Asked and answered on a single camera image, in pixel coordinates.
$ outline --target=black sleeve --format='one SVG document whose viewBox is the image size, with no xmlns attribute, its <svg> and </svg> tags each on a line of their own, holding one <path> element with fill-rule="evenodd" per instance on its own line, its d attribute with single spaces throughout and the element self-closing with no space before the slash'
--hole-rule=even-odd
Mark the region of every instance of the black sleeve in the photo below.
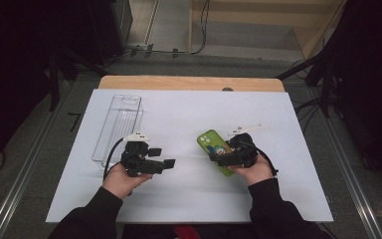
<svg viewBox="0 0 382 239">
<path fill-rule="evenodd" d="M 115 220 L 121 206 L 121 199 L 101 187 L 88 205 L 71 211 L 49 238 L 116 238 Z"/>
<path fill-rule="evenodd" d="M 259 238 L 330 238 L 317 224 L 302 219 L 293 203 L 283 201 L 272 178 L 249 186 L 251 220 Z"/>
</svg>

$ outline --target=white tabletop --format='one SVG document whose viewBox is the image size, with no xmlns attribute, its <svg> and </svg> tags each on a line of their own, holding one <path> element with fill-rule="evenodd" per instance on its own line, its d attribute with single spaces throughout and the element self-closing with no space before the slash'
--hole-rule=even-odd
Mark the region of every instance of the white tabletop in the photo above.
<svg viewBox="0 0 382 239">
<path fill-rule="evenodd" d="M 101 186 L 102 171 L 92 161 L 97 140 L 115 95 L 141 96 L 141 131 L 173 169 L 156 174 L 124 199 L 117 221 L 125 223 L 249 222 L 252 198 L 243 178 L 226 177 L 198 145 L 212 128 L 223 139 L 242 125 L 272 160 L 281 195 L 305 220 L 332 221 L 328 204 L 287 93 L 95 90 L 58 185 L 47 222 L 61 221 L 86 205 Z"/>
</svg>

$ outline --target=gray carpet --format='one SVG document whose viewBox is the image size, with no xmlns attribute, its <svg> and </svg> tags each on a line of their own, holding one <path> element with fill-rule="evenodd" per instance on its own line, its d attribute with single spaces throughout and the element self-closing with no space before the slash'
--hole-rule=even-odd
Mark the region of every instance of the gray carpet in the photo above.
<svg viewBox="0 0 382 239">
<path fill-rule="evenodd" d="M 284 61 L 198 55 L 180 55 L 172 59 L 172 56 L 168 54 L 151 54 L 145 57 L 144 54 L 138 53 L 134 57 L 124 56 L 106 69 L 113 75 L 272 78 L 289 69 L 291 64 L 292 62 Z M 70 83 L 71 90 L 62 101 L 51 130 L 39 151 L 38 162 L 32 168 L 33 173 L 29 183 L 4 231 L 3 238 L 46 238 L 55 227 L 54 224 L 45 223 L 45 219 L 80 126 L 77 124 L 72 130 L 76 117 L 70 114 L 82 114 L 86 110 L 92 90 L 97 88 L 98 82 L 98 75 L 84 71 L 75 82 Z M 299 78 L 289 78 L 284 81 L 284 84 L 296 106 L 311 99 L 308 88 Z M 36 136 L 49 115 L 49 106 L 50 98 L 47 97 L 37 105 L 5 148 L 6 163 L 0 172 L 0 205 L 10 191 Z M 363 167 L 362 158 L 344 123 L 332 108 L 330 111 L 332 112 L 330 120 L 335 125 L 353 170 L 373 210 L 378 214 L 377 220 L 382 228 L 382 172 L 370 171 Z M 305 118 L 300 122 L 301 128 L 305 128 L 307 120 L 308 118 Z M 324 226 L 339 239 L 368 238 L 336 163 L 336 153 L 324 129 L 320 112 L 315 113 L 310 119 L 305 130 L 305 139 L 324 193 L 330 198 L 329 205 L 335 220 Z"/>
</svg>

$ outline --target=transparent container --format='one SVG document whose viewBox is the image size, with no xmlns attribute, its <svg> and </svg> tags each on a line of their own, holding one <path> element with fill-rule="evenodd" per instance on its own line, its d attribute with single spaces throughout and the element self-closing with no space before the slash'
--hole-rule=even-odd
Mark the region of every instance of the transparent container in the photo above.
<svg viewBox="0 0 382 239">
<path fill-rule="evenodd" d="M 139 131 L 142 120 L 141 97 L 116 95 L 110 105 L 106 120 L 98 138 L 93 161 L 104 169 L 113 146 L 121 138 Z M 109 166 L 120 161 L 126 141 L 120 143 L 113 152 Z"/>
</svg>

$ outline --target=green smartphone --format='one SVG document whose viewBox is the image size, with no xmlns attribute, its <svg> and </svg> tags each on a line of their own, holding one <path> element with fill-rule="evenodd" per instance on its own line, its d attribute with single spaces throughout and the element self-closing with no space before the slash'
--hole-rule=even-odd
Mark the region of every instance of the green smartphone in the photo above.
<svg viewBox="0 0 382 239">
<path fill-rule="evenodd" d="M 198 144 L 204 149 L 207 154 L 216 153 L 222 155 L 225 153 L 231 153 L 232 150 L 229 148 L 228 144 L 225 143 L 219 134 L 213 129 L 209 129 L 201 133 L 197 137 Z M 219 166 L 220 170 L 225 174 L 225 176 L 231 176 L 234 171 L 231 171 L 226 166 Z"/>
</svg>

